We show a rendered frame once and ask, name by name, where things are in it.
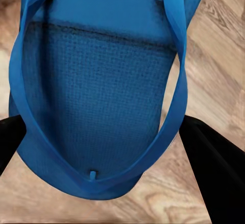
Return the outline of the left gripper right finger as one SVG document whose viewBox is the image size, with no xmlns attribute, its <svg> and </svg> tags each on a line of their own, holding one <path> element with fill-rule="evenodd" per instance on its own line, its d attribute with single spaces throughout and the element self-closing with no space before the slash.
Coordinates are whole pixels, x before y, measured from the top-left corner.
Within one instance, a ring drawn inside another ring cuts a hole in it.
<svg viewBox="0 0 245 224">
<path fill-rule="evenodd" d="M 191 116 L 179 134 L 212 224 L 245 224 L 245 152 Z"/>
</svg>

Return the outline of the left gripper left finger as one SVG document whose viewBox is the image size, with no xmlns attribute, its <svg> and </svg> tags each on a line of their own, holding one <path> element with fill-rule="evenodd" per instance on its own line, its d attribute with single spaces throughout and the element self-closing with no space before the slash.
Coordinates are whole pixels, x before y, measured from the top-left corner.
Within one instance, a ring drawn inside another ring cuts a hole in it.
<svg viewBox="0 0 245 224">
<path fill-rule="evenodd" d="M 0 120 L 0 176 L 27 133 L 21 115 Z"/>
</svg>

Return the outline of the sandal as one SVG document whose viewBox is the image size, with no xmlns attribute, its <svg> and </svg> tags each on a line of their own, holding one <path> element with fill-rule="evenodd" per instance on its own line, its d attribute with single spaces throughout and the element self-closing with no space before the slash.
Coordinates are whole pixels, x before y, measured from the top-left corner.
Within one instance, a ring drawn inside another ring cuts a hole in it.
<svg viewBox="0 0 245 224">
<path fill-rule="evenodd" d="M 9 117 L 26 165 L 76 197 L 124 196 L 167 150 L 187 108 L 187 29 L 201 0 L 21 0 Z M 176 54 L 180 73 L 159 130 Z"/>
</svg>

